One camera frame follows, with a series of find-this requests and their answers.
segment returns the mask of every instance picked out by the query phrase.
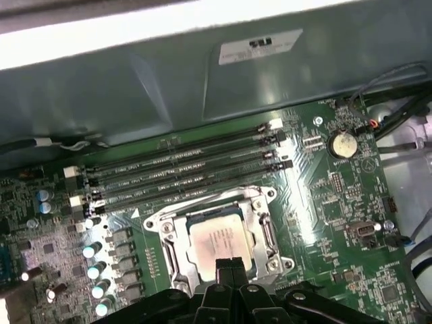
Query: integrated circuit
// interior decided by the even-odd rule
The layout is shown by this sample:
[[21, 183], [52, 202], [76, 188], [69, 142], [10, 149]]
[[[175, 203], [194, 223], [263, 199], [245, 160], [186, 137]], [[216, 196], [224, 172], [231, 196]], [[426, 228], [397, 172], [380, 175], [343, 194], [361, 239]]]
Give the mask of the integrated circuit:
[[384, 302], [393, 302], [399, 299], [399, 292], [395, 285], [384, 287], [381, 289]]
[[45, 254], [53, 253], [54, 252], [54, 245], [52, 243], [45, 244], [43, 246], [43, 252]]
[[252, 269], [252, 238], [238, 214], [195, 223], [189, 228], [189, 238], [188, 256], [203, 281], [215, 280], [216, 259], [241, 257], [246, 271]]
[[72, 275], [75, 277], [82, 277], [85, 274], [84, 268], [80, 265], [72, 268]]

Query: black cable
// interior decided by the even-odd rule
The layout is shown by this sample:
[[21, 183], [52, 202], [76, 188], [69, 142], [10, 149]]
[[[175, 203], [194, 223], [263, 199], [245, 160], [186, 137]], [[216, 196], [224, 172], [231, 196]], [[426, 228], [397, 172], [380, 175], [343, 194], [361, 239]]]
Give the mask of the black cable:
[[410, 236], [410, 239], [413, 242], [416, 242], [416, 238], [417, 236], [419, 236], [421, 230], [426, 226], [426, 224], [428, 224], [428, 222], [432, 219], [432, 208], [430, 208], [425, 216], [423, 217], [423, 219], [421, 220], [421, 222], [417, 225], [417, 227], [414, 229], [414, 231], [412, 231], [412, 234]]
[[429, 236], [422, 242], [418, 243], [402, 260], [402, 267], [406, 273], [406, 283], [409, 285], [411, 290], [416, 295], [418, 301], [425, 307], [425, 310], [429, 313], [432, 313], [432, 305], [427, 300], [426, 296], [421, 291], [419, 285], [416, 282], [416, 278], [412, 274], [411, 264], [412, 261], [428, 250], [432, 249], [432, 236]]
[[432, 267], [432, 257], [427, 258], [416, 265], [412, 270], [412, 275], [417, 279], [429, 267]]
[[[424, 142], [423, 144], [425, 145], [424, 149], [432, 148], [432, 142]], [[410, 152], [410, 151], [418, 151], [421, 149], [422, 148], [417, 147], [417, 143], [415, 142], [397, 144], [393, 146], [378, 146], [379, 154], [403, 153], [403, 152]]]
[[432, 89], [411, 98], [405, 105], [396, 112], [384, 119], [384, 125], [374, 131], [375, 140], [380, 140], [401, 126], [410, 117], [416, 115], [421, 109], [425, 108], [432, 101]]
[[35, 147], [36, 144], [37, 143], [34, 138], [29, 140], [17, 140], [16, 142], [2, 144], [0, 145], [0, 155], [21, 149], [27, 149], [28, 147]]
[[401, 65], [398, 67], [394, 67], [391, 70], [386, 71], [386, 72], [378, 75], [377, 77], [373, 78], [371, 81], [369, 81], [368, 83], [361, 86], [356, 92], [354, 92], [352, 94], [352, 96], [348, 100], [348, 109], [352, 112], [352, 114], [354, 116], [361, 118], [361, 119], [363, 119], [369, 123], [371, 118], [367, 115], [363, 115], [354, 106], [354, 102], [357, 99], [357, 97], [360, 97], [364, 91], [370, 89], [372, 86], [376, 85], [378, 82], [382, 81], [383, 79], [386, 79], [386, 78], [393, 76], [394, 74], [400, 73], [404, 70], [408, 70], [408, 69], [412, 69], [412, 68], [416, 68], [416, 67], [421, 67], [427, 72], [424, 62], [412, 62], [412, 63], [404, 64], [404, 65]]

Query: cable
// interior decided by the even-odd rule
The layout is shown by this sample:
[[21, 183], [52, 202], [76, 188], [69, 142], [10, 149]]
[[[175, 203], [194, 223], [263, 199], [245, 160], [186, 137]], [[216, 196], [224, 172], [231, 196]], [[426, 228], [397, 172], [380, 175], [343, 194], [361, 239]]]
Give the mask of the cable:
[[408, 70], [408, 69], [412, 69], [412, 68], [416, 68], [416, 67], [422, 67], [426, 71], [424, 62], [412, 62], [412, 63], [404, 64], [404, 65], [401, 65], [401, 66], [398, 66], [398, 67], [394, 67], [391, 70], [386, 71], [386, 72], [380, 74], [376, 78], [373, 78], [371, 81], [369, 81], [365, 85], [361, 86], [356, 92], [354, 92], [352, 94], [352, 96], [348, 100], [348, 109], [356, 117], [359, 117], [362, 120], [365, 120], [366, 122], [370, 123], [370, 121], [373, 120], [373, 119], [371, 119], [367, 115], [363, 115], [360, 111], [358, 111], [354, 107], [354, 101], [357, 99], [357, 97], [360, 97], [364, 91], [370, 89], [372, 86], [376, 85], [376, 83], [378, 83], [379, 81], [382, 81], [382, 79], [388, 78], [389, 76], [393, 76], [394, 74], [400, 73], [400, 72], [402, 72], [404, 70]]
[[411, 98], [405, 105], [400, 107], [396, 112], [384, 119], [384, 123], [380, 128], [374, 131], [375, 140], [381, 140], [401, 126], [410, 117], [417, 114], [421, 109], [425, 108], [432, 101], [432, 89], [428, 89], [422, 94]]
[[411, 143], [397, 144], [393, 146], [379, 146], [378, 152], [379, 154], [390, 154], [390, 153], [418, 151], [421, 149], [430, 149], [430, 148], [432, 148], [432, 142], [423, 142], [423, 147], [419, 147], [418, 143], [416, 142], [411, 142]]
[[412, 274], [411, 264], [414, 259], [421, 256], [423, 253], [427, 252], [432, 248], [432, 236], [429, 236], [422, 242], [418, 243], [402, 260], [402, 267], [406, 273], [406, 283], [409, 285], [411, 290], [416, 295], [418, 301], [425, 307], [425, 310], [432, 313], [432, 305], [427, 300], [426, 296], [423, 294], [419, 285], [416, 282], [416, 278]]
[[18, 151], [21, 149], [28, 149], [30, 147], [42, 147], [42, 146], [60, 146], [63, 150], [68, 151], [80, 151], [84, 147], [91, 144], [96, 144], [99, 147], [108, 148], [109, 145], [104, 142], [89, 142], [87, 140], [81, 140], [73, 145], [64, 145], [61, 142], [53, 142], [50, 138], [29, 138], [27, 140], [18, 140], [16, 142], [10, 142], [0, 145], [0, 155]]
[[417, 227], [415, 228], [415, 230], [412, 232], [410, 239], [413, 242], [416, 242], [416, 238], [419, 235], [419, 233], [421, 232], [421, 230], [426, 226], [426, 224], [428, 224], [428, 222], [432, 219], [432, 208], [430, 208], [425, 216], [423, 217], [422, 221], [417, 225]]
[[87, 141], [87, 140], [81, 140], [80, 142], [77, 142], [74, 145], [71, 145], [71, 146], [60, 145], [60, 147], [63, 150], [77, 152], [77, 151], [81, 151], [84, 147], [87, 147], [90, 144], [91, 143], [89, 141]]
[[30, 140], [19, 140], [12, 143], [0, 145], [0, 154], [5, 154], [12, 151], [27, 149], [28, 147], [35, 147], [36, 141], [32, 138]]
[[412, 275], [417, 279], [429, 267], [432, 267], [432, 257], [427, 258], [416, 265], [412, 270]]

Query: white label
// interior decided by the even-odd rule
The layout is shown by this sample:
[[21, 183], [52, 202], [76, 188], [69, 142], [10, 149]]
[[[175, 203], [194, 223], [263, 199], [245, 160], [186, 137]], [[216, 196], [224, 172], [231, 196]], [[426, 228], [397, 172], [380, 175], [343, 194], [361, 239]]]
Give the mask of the white label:
[[303, 29], [297, 29], [222, 44], [219, 65], [288, 52], [302, 33]]

